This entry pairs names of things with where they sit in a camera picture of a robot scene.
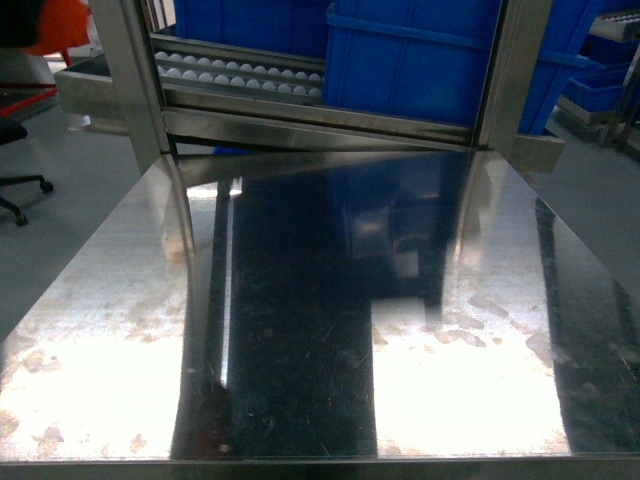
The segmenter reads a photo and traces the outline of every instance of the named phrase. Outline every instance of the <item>orange object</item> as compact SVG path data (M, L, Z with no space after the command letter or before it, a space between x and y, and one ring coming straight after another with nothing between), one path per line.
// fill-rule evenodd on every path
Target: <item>orange object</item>
M46 0L38 20L38 43L22 51L49 55L89 43L89 8L79 0Z

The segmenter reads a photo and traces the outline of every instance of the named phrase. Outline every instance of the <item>red object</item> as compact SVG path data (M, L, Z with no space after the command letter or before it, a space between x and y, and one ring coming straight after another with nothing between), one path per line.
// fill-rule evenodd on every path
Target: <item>red object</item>
M66 50L60 52L64 62L67 64L67 67L71 66L71 57ZM0 108L0 117L8 117L13 115L20 110L24 110L25 108L30 107L46 98L53 97L56 93L58 93L58 88L55 84L52 83L0 83L0 89L44 89L43 92L34 95L33 97L25 98L24 100L20 100L19 102L12 103L8 107Z
M79 0L46 0L38 20L39 42L22 51L49 55L89 43L89 9Z

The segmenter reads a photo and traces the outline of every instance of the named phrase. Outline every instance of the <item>blue plastic crate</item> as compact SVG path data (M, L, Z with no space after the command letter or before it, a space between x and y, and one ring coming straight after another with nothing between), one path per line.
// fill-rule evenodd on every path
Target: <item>blue plastic crate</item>
M554 0L541 49L578 53L603 1ZM493 38L499 10L499 0L335 0L340 16L481 40Z
M342 17L490 40L500 0L335 0Z
M639 0L604 0L602 5L602 13L618 12L621 10L629 10L631 8L640 8Z
M619 43L595 35L588 35L582 45L580 55L601 64L604 68L622 64L629 65L638 45L640 45L638 40Z
M604 0L554 0L540 50L575 55L602 12Z
M324 58L331 0L175 0L176 35Z
M491 41L331 14L323 88L328 105L473 126ZM520 131L538 134L569 77L589 61L543 53Z
M579 55L541 52L518 131L540 135L571 77L592 65L593 62Z
M622 96L626 68L580 75L571 79L565 95L588 112L614 110Z

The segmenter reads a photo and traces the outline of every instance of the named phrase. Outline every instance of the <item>black office chair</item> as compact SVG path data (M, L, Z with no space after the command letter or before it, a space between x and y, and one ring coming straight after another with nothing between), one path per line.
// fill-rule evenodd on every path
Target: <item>black office chair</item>
M18 122L8 118L0 117L0 145L15 142L27 136L27 130ZM40 189L44 193L53 192L53 184L44 179L42 175L28 175L24 177L0 177L0 187L16 185L18 183L40 182ZM16 224L19 227L26 225L27 217L20 211L17 205L5 200L0 196L0 207L11 210L16 217Z

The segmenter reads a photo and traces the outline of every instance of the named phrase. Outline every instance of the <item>stainless steel table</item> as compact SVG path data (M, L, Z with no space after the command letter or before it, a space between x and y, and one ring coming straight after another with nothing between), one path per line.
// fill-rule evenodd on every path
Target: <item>stainless steel table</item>
M4 342L0 477L640 477L638 299L498 154L207 174L160 158Z

